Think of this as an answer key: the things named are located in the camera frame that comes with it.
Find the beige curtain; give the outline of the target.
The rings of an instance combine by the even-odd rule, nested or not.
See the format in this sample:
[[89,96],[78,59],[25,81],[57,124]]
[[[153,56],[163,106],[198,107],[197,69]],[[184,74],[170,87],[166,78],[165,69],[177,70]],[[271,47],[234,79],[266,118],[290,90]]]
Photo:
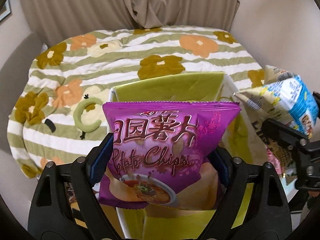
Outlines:
[[191,25],[231,28],[239,0],[20,0],[31,31],[48,45],[95,30]]

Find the floral striped duvet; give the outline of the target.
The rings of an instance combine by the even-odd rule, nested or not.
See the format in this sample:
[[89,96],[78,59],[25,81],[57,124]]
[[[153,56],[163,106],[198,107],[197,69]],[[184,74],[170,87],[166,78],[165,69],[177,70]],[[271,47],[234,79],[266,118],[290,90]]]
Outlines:
[[152,77],[224,72],[236,89],[262,85],[264,70],[224,30],[170,26],[153,29],[97,30],[68,38],[37,56],[28,81],[9,116],[11,153],[28,178],[48,161],[73,162],[98,146],[107,133],[102,107],[110,90]]

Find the framed houses picture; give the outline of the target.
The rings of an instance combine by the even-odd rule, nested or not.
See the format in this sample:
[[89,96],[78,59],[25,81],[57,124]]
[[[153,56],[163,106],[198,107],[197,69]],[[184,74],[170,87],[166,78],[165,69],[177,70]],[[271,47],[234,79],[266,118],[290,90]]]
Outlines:
[[2,22],[7,16],[11,14],[10,0],[6,0],[3,7],[0,10],[0,22]]

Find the purple potato chips bag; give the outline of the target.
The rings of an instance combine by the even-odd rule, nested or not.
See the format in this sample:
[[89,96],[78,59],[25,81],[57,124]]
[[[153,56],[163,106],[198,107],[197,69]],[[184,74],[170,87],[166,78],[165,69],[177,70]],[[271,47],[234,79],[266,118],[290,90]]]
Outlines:
[[208,155],[241,108],[236,102],[107,102],[113,149],[99,202],[211,210],[223,190]]

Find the grey headboard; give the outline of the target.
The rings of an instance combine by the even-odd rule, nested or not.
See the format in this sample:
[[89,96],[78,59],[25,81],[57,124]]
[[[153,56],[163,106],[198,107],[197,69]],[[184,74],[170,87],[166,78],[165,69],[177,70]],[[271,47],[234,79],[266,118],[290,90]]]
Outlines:
[[33,59],[40,54],[42,42],[35,33],[27,36],[1,68],[1,151],[10,155],[7,140],[9,115],[28,81]]

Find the blue white snack bag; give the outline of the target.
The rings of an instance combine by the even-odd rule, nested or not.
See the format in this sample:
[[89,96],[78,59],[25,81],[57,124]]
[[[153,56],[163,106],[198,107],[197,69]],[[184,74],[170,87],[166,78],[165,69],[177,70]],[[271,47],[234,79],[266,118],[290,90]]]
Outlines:
[[308,138],[313,136],[319,114],[316,100],[302,78],[287,70],[266,65],[248,71],[252,85],[234,93],[245,106],[256,131],[266,119],[276,120]]

